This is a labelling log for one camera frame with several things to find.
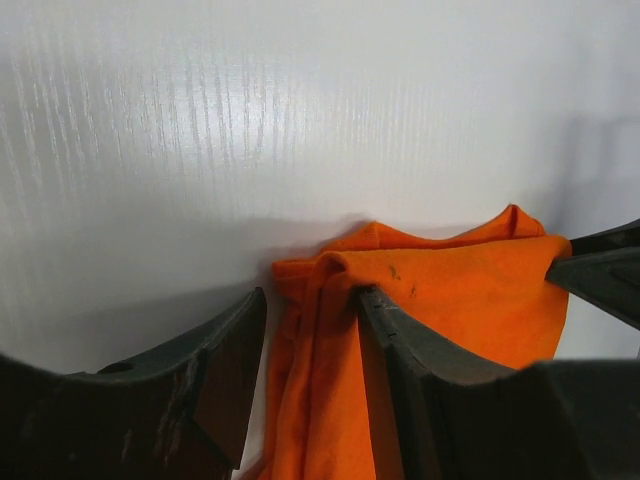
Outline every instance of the white surface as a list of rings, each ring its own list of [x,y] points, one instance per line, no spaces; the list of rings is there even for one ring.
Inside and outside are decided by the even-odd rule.
[[[640,216],[632,1],[0,7],[0,349],[40,366],[138,353],[366,219]],[[574,300],[565,333],[563,357],[640,344]]]

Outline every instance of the cloth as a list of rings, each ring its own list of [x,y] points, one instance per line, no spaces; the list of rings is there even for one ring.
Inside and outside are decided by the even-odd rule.
[[[288,307],[268,367],[259,478],[375,479],[353,287],[377,284],[453,342],[519,369],[555,353],[568,294],[544,278],[570,249],[510,206],[448,240],[374,222],[312,258],[275,262]]]

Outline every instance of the orange fabric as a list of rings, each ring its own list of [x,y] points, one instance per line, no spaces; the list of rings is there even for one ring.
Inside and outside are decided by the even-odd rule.
[[[261,480],[375,479],[354,286],[379,285],[459,345],[521,368],[553,357],[567,293],[544,281],[569,242],[510,206],[448,240],[371,223],[320,254],[273,264],[288,307],[268,373]]]

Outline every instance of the orange towel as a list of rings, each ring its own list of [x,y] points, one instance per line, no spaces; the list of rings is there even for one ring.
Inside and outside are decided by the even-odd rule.
[[[273,264],[288,308],[268,373],[261,480],[375,479],[354,286],[377,284],[459,345],[521,368],[553,357],[568,295],[544,280],[569,242],[518,207],[449,240],[371,223],[319,255]]]

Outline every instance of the orange cloth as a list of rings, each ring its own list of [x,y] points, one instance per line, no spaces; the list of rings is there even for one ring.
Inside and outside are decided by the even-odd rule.
[[[569,242],[510,206],[448,240],[371,223],[312,258],[273,264],[288,308],[268,373],[261,480],[375,479],[355,286],[377,284],[457,344],[521,368],[553,357],[568,294],[547,282]]]

